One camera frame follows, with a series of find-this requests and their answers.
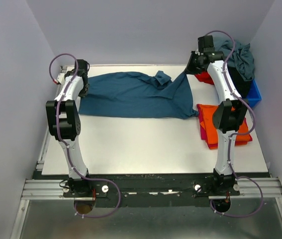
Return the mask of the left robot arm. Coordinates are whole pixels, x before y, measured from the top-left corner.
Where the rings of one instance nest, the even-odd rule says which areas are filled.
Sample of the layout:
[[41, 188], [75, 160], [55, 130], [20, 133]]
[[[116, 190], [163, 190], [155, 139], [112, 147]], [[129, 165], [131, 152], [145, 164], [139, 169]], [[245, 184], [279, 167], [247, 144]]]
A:
[[91, 183], [85, 180], [89, 172], [79, 146], [81, 121], [78, 113], [80, 99], [88, 93], [89, 69], [87, 61], [75, 60], [75, 68], [64, 76], [60, 93], [46, 102], [49, 132], [60, 144], [68, 166], [69, 176], [63, 186], [65, 197], [87, 197], [92, 192]]

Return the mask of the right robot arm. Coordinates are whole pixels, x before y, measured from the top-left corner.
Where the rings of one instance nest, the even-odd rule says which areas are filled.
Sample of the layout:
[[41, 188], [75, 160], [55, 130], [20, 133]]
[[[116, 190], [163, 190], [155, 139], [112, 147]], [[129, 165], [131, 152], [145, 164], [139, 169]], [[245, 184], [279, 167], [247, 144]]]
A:
[[210, 188], [216, 195], [222, 195], [235, 184], [235, 176], [229, 157], [235, 146], [236, 136], [242, 125], [247, 103], [241, 99], [230, 75], [223, 52], [216, 51], [213, 37], [205, 35], [198, 38], [198, 51], [192, 51], [184, 72], [195, 75], [207, 72], [212, 78], [220, 104], [217, 106], [212, 123], [217, 130], [218, 152]]

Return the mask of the teal blue t-shirt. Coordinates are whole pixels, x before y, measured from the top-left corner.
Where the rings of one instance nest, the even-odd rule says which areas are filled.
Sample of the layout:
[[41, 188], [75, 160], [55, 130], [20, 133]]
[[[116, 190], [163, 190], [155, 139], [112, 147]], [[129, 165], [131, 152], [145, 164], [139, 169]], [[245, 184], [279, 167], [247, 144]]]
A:
[[197, 117], [187, 75], [174, 80], [163, 71], [149, 76], [140, 72], [116, 72], [89, 79], [87, 96], [79, 113], [86, 116], [118, 118]]

